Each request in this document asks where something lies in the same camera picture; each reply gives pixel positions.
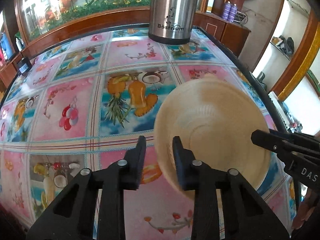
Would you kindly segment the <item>operator right hand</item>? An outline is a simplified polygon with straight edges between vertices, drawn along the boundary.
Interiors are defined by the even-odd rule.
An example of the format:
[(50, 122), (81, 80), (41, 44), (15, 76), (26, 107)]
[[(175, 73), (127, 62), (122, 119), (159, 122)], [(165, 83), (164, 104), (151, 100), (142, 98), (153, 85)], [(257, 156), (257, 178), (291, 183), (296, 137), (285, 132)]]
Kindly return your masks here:
[(312, 229), (319, 227), (319, 194), (310, 187), (307, 189), (306, 195), (298, 207), (291, 229), (298, 230), (304, 224)]

